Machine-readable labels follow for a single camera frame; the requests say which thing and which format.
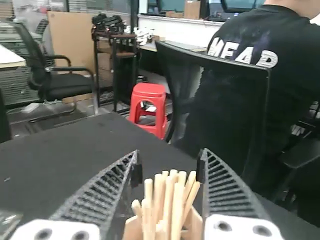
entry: black chair back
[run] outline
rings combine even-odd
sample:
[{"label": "black chair back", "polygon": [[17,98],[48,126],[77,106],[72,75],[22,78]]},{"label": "black chair back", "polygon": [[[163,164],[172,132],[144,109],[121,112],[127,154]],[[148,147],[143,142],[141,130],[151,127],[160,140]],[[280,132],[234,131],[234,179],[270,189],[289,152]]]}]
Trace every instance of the black chair back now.
[{"label": "black chair back", "polygon": [[11,140],[11,129],[7,117],[4,98],[0,89],[0,144]]},{"label": "black chair back", "polygon": [[208,148],[250,184],[265,147],[270,71],[156,42],[172,98],[166,135],[195,157]]},{"label": "black chair back", "polygon": [[27,54],[21,57],[25,59],[26,64],[32,71],[32,77],[28,79],[28,85],[33,90],[39,90],[44,81],[50,77],[50,73],[45,71],[47,67],[46,58],[41,52],[37,42],[22,23],[10,22],[9,24],[11,24],[19,34],[27,50]]}]

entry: table surface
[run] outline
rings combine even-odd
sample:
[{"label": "table surface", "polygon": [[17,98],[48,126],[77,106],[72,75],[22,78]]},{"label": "table surface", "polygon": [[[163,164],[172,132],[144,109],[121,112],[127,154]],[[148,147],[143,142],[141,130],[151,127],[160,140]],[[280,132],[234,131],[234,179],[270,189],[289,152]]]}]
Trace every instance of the table surface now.
[{"label": "table surface", "polygon": [[[173,46],[176,46],[176,47],[180,47],[180,48],[187,49],[187,50],[192,50],[194,52],[205,52],[207,50],[206,47],[194,46],[194,45],[184,44],[184,43],[180,43],[180,42],[176,42],[176,41],[164,41],[164,42],[167,44],[171,44]],[[144,49],[144,50],[152,51],[152,52],[157,51],[156,44],[154,41],[147,43],[146,45],[140,46],[140,48]]]},{"label": "table surface", "polygon": [[26,65],[26,60],[0,44],[0,68],[15,68]]},{"label": "table surface", "polygon": [[[48,218],[100,170],[136,149],[144,178],[163,170],[196,169],[194,159],[108,113],[0,144],[0,208],[23,213],[23,223]],[[142,197],[143,186],[132,194]],[[259,199],[286,240],[319,239],[318,228]],[[195,206],[199,210],[201,194]]]}]

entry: chair seat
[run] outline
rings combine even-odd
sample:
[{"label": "chair seat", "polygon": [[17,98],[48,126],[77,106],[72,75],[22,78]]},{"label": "chair seat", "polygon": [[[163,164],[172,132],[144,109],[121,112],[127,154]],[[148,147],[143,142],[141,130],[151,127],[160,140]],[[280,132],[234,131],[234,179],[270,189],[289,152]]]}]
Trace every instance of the chair seat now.
[{"label": "chair seat", "polygon": [[80,74],[54,74],[51,81],[38,92],[41,99],[61,100],[82,94],[92,93],[91,79]]}]

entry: wooden desk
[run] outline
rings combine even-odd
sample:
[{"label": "wooden desk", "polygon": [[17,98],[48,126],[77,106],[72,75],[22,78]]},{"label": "wooden desk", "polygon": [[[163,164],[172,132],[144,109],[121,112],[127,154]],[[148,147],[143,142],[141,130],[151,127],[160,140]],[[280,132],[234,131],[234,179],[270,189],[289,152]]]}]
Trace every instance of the wooden desk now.
[{"label": "wooden desk", "polygon": [[23,67],[25,65],[26,60],[24,58],[0,45],[0,69],[11,69]]},{"label": "wooden desk", "polygon": [[[175,41],[164,41],[165,43],[171,44],[176,47],[180,47],[183,49],[191,50],[194,52],[205,52],[207,51],[206,47],[200,47],[200,46],[194,46],[194,45],[189,45],[189,44],[183,44],[180,42],[175,42]],[[146,45],[140,46],[140,49],[144,49],[147,51],[152,51],[152,52],[157,52],[156,44],[155,42],[147,43]]]}]

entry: red plastic stool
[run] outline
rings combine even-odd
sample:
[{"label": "red plastic stool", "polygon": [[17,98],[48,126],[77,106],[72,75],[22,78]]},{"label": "red plastic stool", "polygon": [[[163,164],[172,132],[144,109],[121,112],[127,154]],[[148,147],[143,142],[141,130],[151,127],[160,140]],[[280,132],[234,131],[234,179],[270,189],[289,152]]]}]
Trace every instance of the red plastic stool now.
[{"label": "red plastic stool", "polygon": [[[150,102],[156,111],[145,111],[141,102]],[[141,116],[155,116],[155,126],[138,124]],[[163,139],[166,133],[166,89],[163,85],[153,83],[138,83],[134,86],[131,95],[129,120],[140,128]]]}]

